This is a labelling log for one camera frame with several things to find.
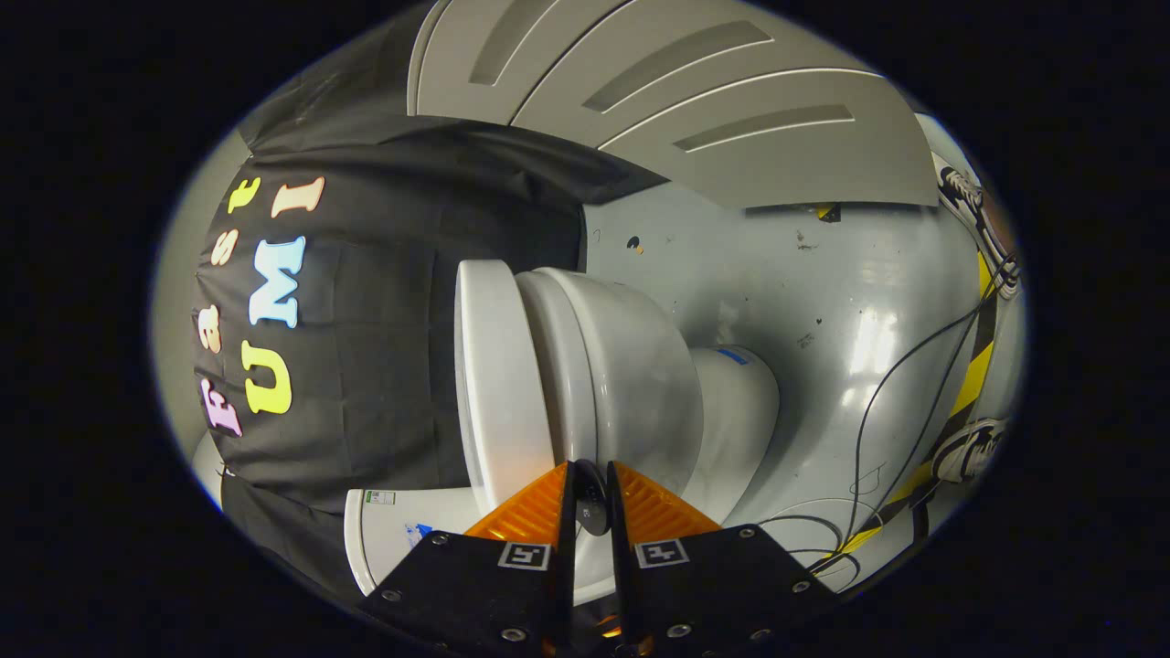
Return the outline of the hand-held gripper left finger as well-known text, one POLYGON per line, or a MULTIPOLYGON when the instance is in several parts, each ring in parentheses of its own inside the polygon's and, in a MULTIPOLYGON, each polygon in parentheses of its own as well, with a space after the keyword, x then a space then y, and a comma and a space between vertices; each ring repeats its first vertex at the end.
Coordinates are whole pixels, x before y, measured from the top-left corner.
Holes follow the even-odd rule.
POLYGON ((576 484, 560 462, 468 530, 431 532, 359 611, 440 653, 572 654, 576 484))

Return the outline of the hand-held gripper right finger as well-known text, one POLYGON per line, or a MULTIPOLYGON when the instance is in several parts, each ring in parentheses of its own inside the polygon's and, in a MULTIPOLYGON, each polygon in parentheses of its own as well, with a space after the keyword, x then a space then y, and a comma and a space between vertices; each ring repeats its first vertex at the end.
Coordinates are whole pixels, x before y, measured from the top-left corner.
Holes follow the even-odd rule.
POLYGON ((610 462, 618 654, 768 654, 837 605, 759 525, 722 527, 610 462))

